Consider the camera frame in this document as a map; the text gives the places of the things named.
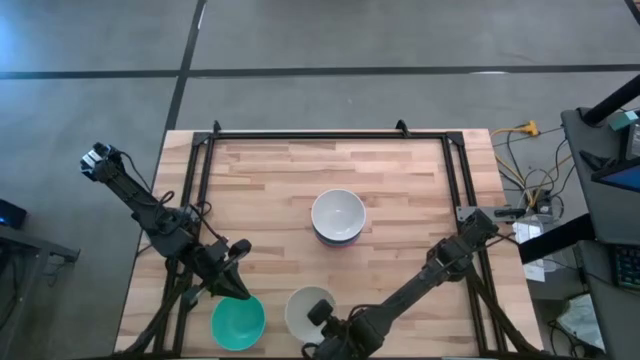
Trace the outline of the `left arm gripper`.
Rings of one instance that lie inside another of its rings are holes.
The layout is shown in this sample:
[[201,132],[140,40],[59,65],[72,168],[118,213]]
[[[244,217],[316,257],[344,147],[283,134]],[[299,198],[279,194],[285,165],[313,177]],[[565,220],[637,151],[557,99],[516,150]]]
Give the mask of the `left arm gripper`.
[[193,273],[201,279],[199,287],[213,287],[213,293],[218,296],[249,299],[251,294],[240,276],[239,264],[234,262],[226,270],[228,251],[227,239],[193,247]]

